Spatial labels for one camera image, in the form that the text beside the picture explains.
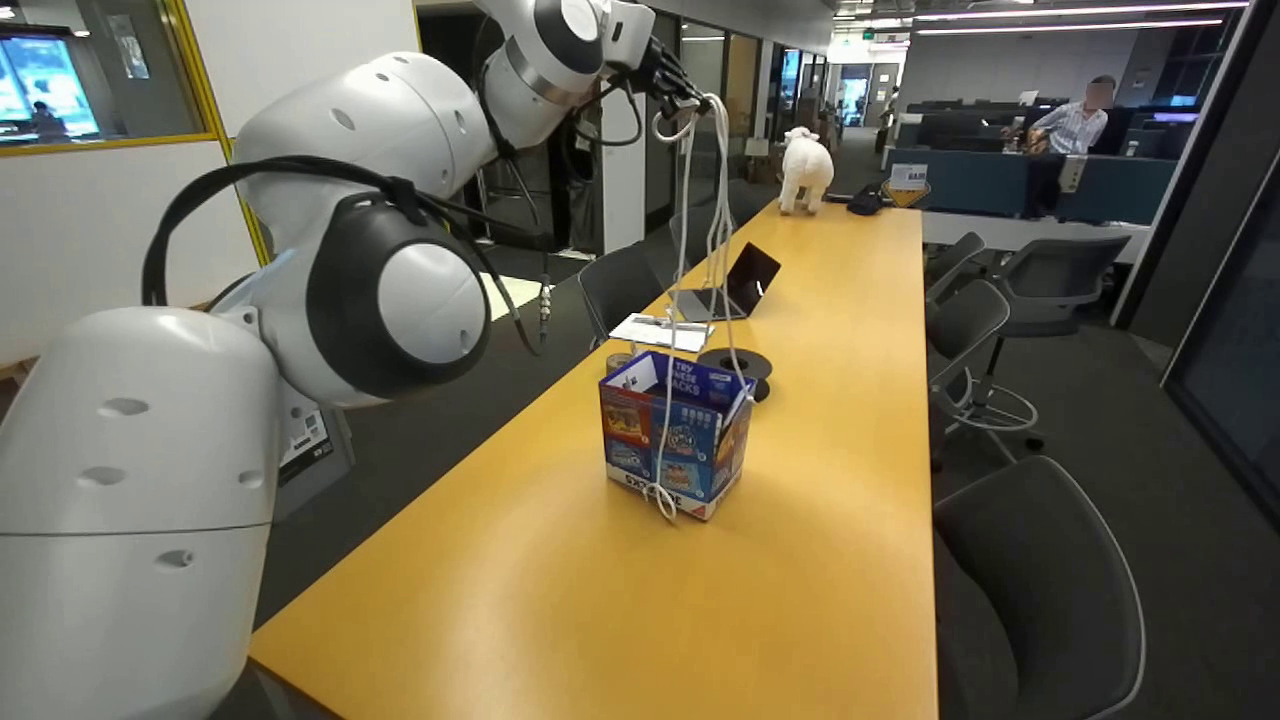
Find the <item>white plush toy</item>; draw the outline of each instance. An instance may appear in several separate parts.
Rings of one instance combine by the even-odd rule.
[[[787,151],[782,156],[782,214],[796,210],[796,196],[804,188],[805,196],[800,210],[818,213],[827,186],[836,177],[836,167],[831,163],[831,152],[818,143],[818,135],[806,127],[791,128],[786,132]]]

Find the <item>black bag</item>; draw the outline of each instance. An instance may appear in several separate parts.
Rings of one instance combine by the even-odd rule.
[[[849,200],[846,208],[855,215],[874,215],[884,206],[884,200],[879,193],[879,184],[870,183],[861,188],[858,195]]]

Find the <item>striped shirt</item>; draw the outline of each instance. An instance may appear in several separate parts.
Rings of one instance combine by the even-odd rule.
[[[1105,110],[1094,110],[1084,117],[1084,102],[1059,105],[1032,126],[1032,129],[1051,129],[1048,147],[1059,155],[1084,155],[1098,141],[1107,127]]]

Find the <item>yellow table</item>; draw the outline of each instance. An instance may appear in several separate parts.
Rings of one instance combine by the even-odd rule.
[[[349,719],[936,719],[920,215],[771,208],[745,241],[782,263],[735,325],[773,395],[709,523],[605,479],[611,341],[256,632],[252,659]]]

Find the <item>ceiling light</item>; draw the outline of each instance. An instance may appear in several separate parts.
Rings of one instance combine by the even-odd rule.
[[[1123,13],[1188,13],[1194,10],[1225,10],[1248,6],[1248,0],[1221,3],[1171,3],[1165,5],[1107,5],[1103,8],[1050,8],[1046,10],[996,10],[991,13],[946,13],[916,15],[922,22],[969,20],[974,18],[1039,18],[1046,15],[1117,15]]]
[[[938,29],[920,29],[919,35],[987,35],[993,32],[1064,32],[1071,29],[1144,29],[1151,27],[1194,27],[1194,26],[1220,26],[1221,18],[1212,20],[1153,20],[1137,23],[1092,23],[1087,26],[1034,26],[1034,27],[948,27]]]

